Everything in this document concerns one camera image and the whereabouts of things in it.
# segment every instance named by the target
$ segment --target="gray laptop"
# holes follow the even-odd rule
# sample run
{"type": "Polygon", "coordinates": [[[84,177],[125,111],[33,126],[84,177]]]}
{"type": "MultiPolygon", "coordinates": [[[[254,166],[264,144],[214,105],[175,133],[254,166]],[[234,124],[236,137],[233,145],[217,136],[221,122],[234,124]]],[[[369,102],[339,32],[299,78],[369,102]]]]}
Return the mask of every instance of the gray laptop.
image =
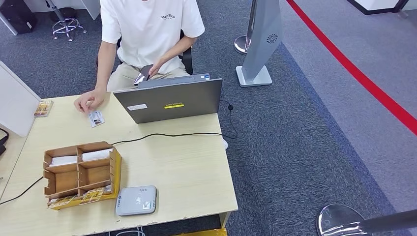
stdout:
{"type": "Polygon", "coordinates": [[[222,79],[209,74],[140,82],[114,95],[139,123],[217,113],[222,79]]]}

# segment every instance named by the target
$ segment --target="white panel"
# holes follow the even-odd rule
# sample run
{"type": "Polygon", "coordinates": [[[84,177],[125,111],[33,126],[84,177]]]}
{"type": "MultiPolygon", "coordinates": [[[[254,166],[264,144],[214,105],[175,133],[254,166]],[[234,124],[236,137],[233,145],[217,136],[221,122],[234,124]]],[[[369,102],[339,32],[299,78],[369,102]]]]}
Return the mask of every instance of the white panel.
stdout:
{"type": "Polygon", "coordinates": [[[398,2],[398,0],[355,0],[355,1],[368,11],[393,8],[398,2]]]}
{"type": "Polygon", "coordinates": [[[408,0],[407,4],[403,8],[404,11],[415,9],[417,9],[417,0],[408,0]]]}
{"type": "Polygon", "coordinates": [[[374,3],[374,0],[355,0],[357,3],[359,3],[361,6],[363,6],[366,10],[370,10],[372,4],[374,3]]]}
{"type": "Polygon", "coordinates": [[[0,124],[19,136],[32,127],[40,98],[0,61],[0,124]]]}
{"type": "Polygon", "coordinates": [[[100,14],[100,0],[81,0],[93,20],[100,14]]]}
{"type": "Polygon", "coordinates": [[[6,17],[0,13],[0,19],[1,21],[3,21],[3,23],[9,28],[10,31],[12,31],[12,33],[14,35],[17,35],[17,31],[14,29],[14,27],[9,23],[9,21],[6,19],[6,17]]]}
{"type": "MultiPolygon", "coordinates": [[[[46,6],[45,0],[24,0],[32,12],[52,11],[52,8],[46,6]]],[[[72,7],[74,9],[85,9],[80,0],[52,0],[57,8],[72,7]]]]}
{"type": "Polygon", "coordinates": [[[371,6],[371,10],[394,8],[398,0],[375,0],[371,6]]]}

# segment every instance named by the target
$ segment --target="cardboard organizer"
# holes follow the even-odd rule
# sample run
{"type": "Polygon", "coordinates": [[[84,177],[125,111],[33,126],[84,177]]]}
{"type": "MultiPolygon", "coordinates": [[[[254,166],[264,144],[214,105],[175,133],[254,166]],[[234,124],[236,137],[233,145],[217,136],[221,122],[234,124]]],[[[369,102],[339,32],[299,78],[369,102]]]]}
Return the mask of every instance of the cardboard organizer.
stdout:
{"type": "Polygon", "coordinates": [[[48,198],[48,207],[61,209],[80,205],[89,191],[106,187],[94,201],[114,199],[120,188],[121,156],[114,146],[107,142],[90,143],[71,147],[62,147],[45,151],[43,177],[48,179],[44,193],[48,198]],[[82,161],[81,155],[86,152],[113,148],[109,158],[82,161]],[[77,163],[61,166],[49,165],[53,157],[77,155],[77,163]]]}

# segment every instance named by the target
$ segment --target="red line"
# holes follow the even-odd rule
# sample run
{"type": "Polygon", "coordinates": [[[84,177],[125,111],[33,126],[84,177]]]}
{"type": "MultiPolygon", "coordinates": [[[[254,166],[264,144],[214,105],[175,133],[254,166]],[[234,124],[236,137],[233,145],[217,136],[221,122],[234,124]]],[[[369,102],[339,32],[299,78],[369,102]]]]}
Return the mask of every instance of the red line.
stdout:
{"type": "Polygon", "coordinates": [[[287,0],[290,6],[323,43],[323,45],[333,54],[333,56],[352,74],[352,76],[365,87],[385,108],[387,108],[397,119],[399,119],[407,128],[417,135],[417,119],[402,108],[388,94],[372,82],[359,68],[357,68],[330,40],[326,35],[308,18],[303,10],[294,2],[287,0]]]}

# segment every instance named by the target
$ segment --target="desk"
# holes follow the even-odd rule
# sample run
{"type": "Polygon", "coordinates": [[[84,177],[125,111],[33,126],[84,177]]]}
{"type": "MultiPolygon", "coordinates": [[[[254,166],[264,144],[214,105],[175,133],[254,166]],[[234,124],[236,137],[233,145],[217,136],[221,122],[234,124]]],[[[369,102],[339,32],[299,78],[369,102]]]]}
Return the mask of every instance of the desk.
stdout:
{"type": "Polygon", "coordinates": [[[20,137],[10,130],[6,130],[9,132],[10,136],[5,145],[6,151],[0,156],[0,198],[26,141],[26,137],[20,137]]]}
{"type": "MultiPolygon", "coordinates": [[[[106,122],[91,128],[86,116],[73,108],[75,99],[54,98],[49,116],[35,120],[0,202],[19,195],[42,175],[43,152],[48,149],[151,133],[220,132],[217,114],[137,125],[110,93],[100,107],[106,122]]],[[[0,206],[1,233],[87,235],[215,214],[224,227],[230,212],[238,209],[220,136],[153,136],[116,148],[122,156],[121,187],[155,185],[155,213],[120,217],[114,200],[46,209],[43,179],[22,197],[0,206]]]]}

